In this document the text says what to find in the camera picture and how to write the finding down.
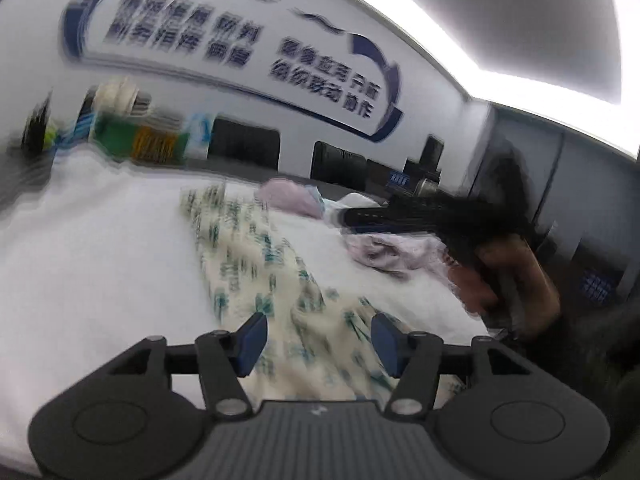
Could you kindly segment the person right hand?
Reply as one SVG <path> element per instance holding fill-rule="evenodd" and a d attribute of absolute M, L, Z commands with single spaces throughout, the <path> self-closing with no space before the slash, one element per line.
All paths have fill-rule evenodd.
<path fill-rule="evenodd" d="M 515 330 L 534 336 L 550 326 L 561 313 L 560 296 L 525 240 L 514 235 L 480 248 L 476 255 L 512 288 L 510 315 Z M 472 266 L 446 255 L 448 278 L 454 293 L 469 314 L 486 314 L 498 296 Z"/>

